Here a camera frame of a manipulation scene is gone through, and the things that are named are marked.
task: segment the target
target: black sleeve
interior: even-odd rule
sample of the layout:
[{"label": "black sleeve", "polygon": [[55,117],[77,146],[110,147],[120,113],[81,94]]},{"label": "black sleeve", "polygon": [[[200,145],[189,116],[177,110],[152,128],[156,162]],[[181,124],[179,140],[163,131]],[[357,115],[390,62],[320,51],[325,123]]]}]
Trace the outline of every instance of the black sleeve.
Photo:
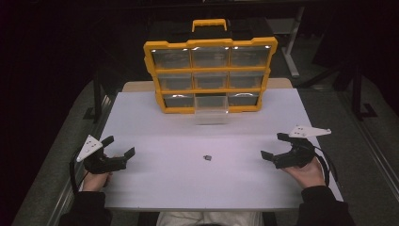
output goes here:
[{"label": "black sleeve", "polygon": [[327,186],[312,186],[302,191],[297,226],[352,226],[354,220],[348,212],[348,204],[339,202]]},{"label": "black sleeve", "polygon": [[104,205],[103,192],[79,192],[74,198],[70,212],[61,216],[58,226],[109,226],[112,214]]}]

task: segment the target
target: transparent drawer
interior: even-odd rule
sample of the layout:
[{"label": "transparent drawer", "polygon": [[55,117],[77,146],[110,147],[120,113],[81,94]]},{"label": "transparent drawer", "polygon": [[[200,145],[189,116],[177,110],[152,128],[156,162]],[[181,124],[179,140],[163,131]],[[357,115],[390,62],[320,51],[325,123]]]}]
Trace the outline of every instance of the transparent drawer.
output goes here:
[{"label": "transparent drawer", "polygon": [[231,65],[242,66],[264,66],[269,56],[271,46],[234,46],[231,49]]},{"label": "transparent drawer", "polygon": [[229,87],[233,89],[260,88],[263,74],[263,71],[230,72]]},{"label": "transparent drawer", "polygon": [[194,105],[193,94],[169,94],[163,95],[166,107],[192,107]]},{"label": "transparent drawer", "polygon": [[196,124],[228,122],[229,103],[226,93],[197,94],[194,103]]},{"label": "transparent drawer", "polygon": [[190,53],[188,49],[152,50],[152,58],[157,69],[190,67]]},{"label": "transparent drawer", "polygon": [[228,97],[230,106],[256,105],[259,92],[231,92]]},{"label": "transparent drawer", "polygon": [[191,89],[191,73],[160,73],[159,84],[162,90]]},{"label": "transparent drawer", "polygon": [[191,49],[194,68],[226,67],[229,47],[196,47]]},{"label": "transparent drawer", "polygon": [[227,87],[227,72],[193,73],[195,89],[224,89]]}]

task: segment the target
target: person's left hand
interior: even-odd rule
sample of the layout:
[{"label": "person's left hand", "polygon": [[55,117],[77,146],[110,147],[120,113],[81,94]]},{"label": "person's left hand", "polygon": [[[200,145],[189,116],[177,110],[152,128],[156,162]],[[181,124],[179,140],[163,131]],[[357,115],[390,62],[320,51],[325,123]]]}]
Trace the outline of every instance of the person's left hand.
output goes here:
[{"label": "person's left hand", "polygon": [[83,183],[82,191],[100,191],[101,188],[106,186],[111,180],[111,176],[112,172],[106,172],[103,174],[92,174],[91,172],[88,172]]}]

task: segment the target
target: gray floor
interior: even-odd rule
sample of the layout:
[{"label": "gray floor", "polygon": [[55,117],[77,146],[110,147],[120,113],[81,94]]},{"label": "gray floor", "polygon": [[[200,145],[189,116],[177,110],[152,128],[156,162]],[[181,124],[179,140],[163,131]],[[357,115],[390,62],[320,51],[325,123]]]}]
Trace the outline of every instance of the gray floor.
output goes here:
[{"label": "gray floor", "polygon": [[[274,55],[271,77],[290,78],[294,85],[309,80],[325,68],[312,65],[311,58],[320,39],[298,38],[292,52],[300,77],[292,79],[281,52]],[[399,222],[399,204],[386,181],[373,152],[359,129],[359,123],[345,100],[351,90],[336,92],[331,88],[334,76],[312,89],[300,89],[299,94],[315,127],[329,128],[332,134],[319,137],[321,148],[334,161],[338,170],[340,190],[349,202],[350,213],[358,225],[391,226]],[[387,106],[378,89],[368,80],[363,81],[362,101],[373,106],[378,117],[366,119],[366,127],[394,171],[399,172],[399,140],[394,134],[399,120]],[[62,196],[68,178],[68,163],[75,149],[93,130],[90,120],[83,120],[86,110],[93,105],[92,85],[82,91],[65,120],[40,173],[32,185],[13,225],[48,224],[57,200]],[[114,211],[112,225],[136,225],[137,213]],[[296,212],[278,212],[279,226],[294,225]]]}]

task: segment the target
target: human hand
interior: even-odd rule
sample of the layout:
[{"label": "human hand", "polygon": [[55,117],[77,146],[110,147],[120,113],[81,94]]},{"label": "human hand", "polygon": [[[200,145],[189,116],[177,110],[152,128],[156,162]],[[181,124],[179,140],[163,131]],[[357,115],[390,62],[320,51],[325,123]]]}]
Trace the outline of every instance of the human hand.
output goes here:
[{"label": "human hand", "polygon": [[112,172],[106,172],[102,174],[92,174],[91,172],[87,172],[82,191],[100,191],[101,188],[106,186],[108,182],[111,180]]},{"label": "human hand", "polygon": [[316,157],[303,168],[290,167],[282,169],[293,176],[302,188],[310,186],[325,186],[322,167]]}]

